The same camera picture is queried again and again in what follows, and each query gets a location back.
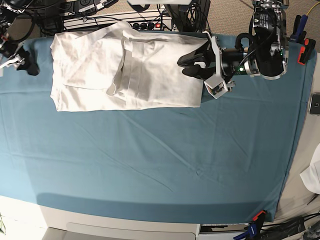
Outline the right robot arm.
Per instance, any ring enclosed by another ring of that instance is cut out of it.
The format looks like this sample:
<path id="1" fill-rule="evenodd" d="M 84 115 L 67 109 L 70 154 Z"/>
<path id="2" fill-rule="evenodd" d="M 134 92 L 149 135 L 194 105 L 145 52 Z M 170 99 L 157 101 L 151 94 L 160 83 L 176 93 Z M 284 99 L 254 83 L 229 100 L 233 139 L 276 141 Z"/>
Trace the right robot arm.
<path id="1" fill-rule="evenodd" d="M 15 19 L 31 4 L 31 0 L 2 0 L 0 2 L 0 58 L 5 59 L 5 62 L 0 64 L 0 68 L 14 67 L 17 71 L 26 71 L 30 76 L 37 76 L 40 73 L 38 64 L 33 55 L 23 47 L 24 41 L 29 38 L 35 28 L 35 17 L 31 17 L 31 25 L 25 36 L 13 39 L 8 34 L 8 29 Z"/>

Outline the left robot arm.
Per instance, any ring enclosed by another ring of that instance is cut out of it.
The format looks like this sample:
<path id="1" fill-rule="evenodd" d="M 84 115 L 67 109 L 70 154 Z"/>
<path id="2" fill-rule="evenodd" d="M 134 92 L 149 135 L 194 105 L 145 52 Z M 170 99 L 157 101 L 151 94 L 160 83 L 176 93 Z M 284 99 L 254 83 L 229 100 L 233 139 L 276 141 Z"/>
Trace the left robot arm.
<path id="1" fill-rule="evenodd" d="M 234 48 L 221 47 L 219 38 L 206 32 L 207 42 L 183 55 L 177 64 L 186 76 L 200 79 L 218 99 L 235 86 L 234 76 L 262 76 L 277 80 L 287 73 L 287 0 L 254 0 L 249 32 L 240 33 Z"/>

